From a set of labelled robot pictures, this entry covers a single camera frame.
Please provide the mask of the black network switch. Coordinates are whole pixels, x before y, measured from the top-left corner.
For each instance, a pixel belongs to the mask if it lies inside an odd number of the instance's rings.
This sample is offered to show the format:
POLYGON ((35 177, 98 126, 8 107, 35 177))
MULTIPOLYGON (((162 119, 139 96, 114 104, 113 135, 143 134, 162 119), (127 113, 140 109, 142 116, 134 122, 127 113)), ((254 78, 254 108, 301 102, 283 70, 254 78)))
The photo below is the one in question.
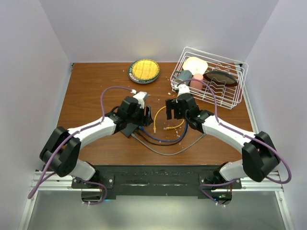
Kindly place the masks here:
POLYGON ((132 135, 132 133, 133 133, 135 130, 137 130, 140 126, 141 126, 141 125, 129 123, 129 124, 126 125, 126 127, 125 127, 123 130, 121 130, 121 133, 122 133, 125 137, 129 138, 129 137, 132 135))

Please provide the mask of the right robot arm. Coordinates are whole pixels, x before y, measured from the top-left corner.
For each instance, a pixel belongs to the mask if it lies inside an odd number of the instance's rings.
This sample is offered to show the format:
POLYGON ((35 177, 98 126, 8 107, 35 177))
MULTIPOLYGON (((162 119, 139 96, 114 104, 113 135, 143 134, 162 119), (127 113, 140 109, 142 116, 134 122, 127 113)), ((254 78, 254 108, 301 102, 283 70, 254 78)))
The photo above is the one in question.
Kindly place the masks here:
POLYGON ((168 99, 165 105, 167 119, 184 119, 192 129, 220 139, 242 155, 241 160, 226 162, 214 173, 213 181, 219 188, 244 177, 261 182, 281 162, 267 133, 255 134, 220 120, 214 113, 201 110, 190 93, 168 99))

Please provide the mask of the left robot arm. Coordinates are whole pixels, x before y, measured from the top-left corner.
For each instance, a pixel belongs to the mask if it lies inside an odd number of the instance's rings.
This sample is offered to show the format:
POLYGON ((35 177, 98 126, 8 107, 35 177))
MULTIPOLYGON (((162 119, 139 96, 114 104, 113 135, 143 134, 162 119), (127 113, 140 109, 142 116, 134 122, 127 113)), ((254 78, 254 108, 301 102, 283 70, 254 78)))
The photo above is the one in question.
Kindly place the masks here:
POLYGON ((128 125, 148 126, 151 109, 145 105, 148 93, 127 96, 117 108, 104 117, 77 128, 57 127, 43 147, 39 157, 58 176, 71 175, 82 179, 89 188, 99 184, 99 173, 91 164, 79 159, 80 150, 88 144, 124 130, 128 125))

